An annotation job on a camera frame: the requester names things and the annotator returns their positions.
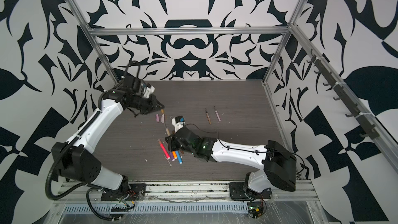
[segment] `dark wooden table surface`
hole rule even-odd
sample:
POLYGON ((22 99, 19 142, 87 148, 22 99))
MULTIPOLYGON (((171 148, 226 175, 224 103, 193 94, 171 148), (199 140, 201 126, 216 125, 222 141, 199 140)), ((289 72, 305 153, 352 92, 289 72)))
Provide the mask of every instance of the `dark wooden table surface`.
MULTIPOLYGON (((227 142, 247 145, 267 144, 268 140, 282 142, 259 80, 147 83, 156 88, 155 95, 165 105, 165 123, 170 131, 174 129, 171 117, 182 115, 186 124, 194 123, 209 132, 218 131, 220 139, 227 142), (221 122, 218 122, 213 106, 217 108, 221 122)), ((236 163, 201 162, 187 153, 182 155, 182 165, 167 160, 157 142, 158 138, 164 141, 165 127, 156 122, 155 114, 134 118, 131 112, 124 111, 118 116, 94 153, 102 165, 133 181, 243 180, 247 172, 257 170, 236 163)), ((189 129, 199 136, 216 137, 216 134, 200 132, 194 126, 189 129)))

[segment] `brown pen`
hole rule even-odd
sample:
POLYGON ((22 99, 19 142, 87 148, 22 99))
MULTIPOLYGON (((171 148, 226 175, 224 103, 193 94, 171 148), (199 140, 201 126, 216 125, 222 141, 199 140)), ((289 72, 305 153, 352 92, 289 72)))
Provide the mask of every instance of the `brown pen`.
POLYGON ((206 112, 207 120, 209 121, 209 124, 211 124, 209 113, 207 112, 206 108, 205 108, 205 112, 206 112))

